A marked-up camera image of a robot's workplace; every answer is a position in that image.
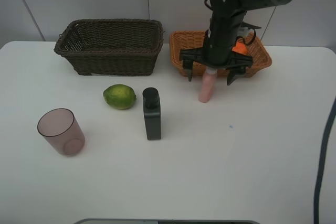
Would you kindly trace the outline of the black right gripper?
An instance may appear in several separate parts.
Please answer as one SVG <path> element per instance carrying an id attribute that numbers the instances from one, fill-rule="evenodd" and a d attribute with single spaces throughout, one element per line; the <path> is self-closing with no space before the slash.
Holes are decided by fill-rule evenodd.
<path id="1" fill-rule="evenodd" d="M 245 14 L 246 12 L 242 11 L 230 17 L 224 17 L 218 12 L 213 12 L 203 45 L 180 50 L 183 70 L 189 82 L 192 81 L 194 62 L 213 69 L 230 69 L 227 76 L 228 86 L 236 79 L 245 76 L 246 67 L 251 67 L 253 60 L 250 56 L 233 52 Z"/>

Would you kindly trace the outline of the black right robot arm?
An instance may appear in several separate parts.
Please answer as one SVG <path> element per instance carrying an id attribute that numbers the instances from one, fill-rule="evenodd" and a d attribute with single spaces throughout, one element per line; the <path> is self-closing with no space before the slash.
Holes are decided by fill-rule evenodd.
<path id="1" fill-rule="evenodd" d="M 183 49 L 180 59 L 188 78 L 192 78 L 193 64 L 198 62 L 211 69 L 228 70 L 227 84 L 232 84 L 246 73 L 253 64 L 250 56 L 245 56 L 232 49 L 237 40 L 243 37 L 238 34 L 240 28 L 256 30 L 256 26 L 245 24 L 243 19 L 249 10 L 286 5 L 292 0 L 204 0 L 204 4 L 212 11 L 209 29 L 205 33 L 201 48 Z"/>

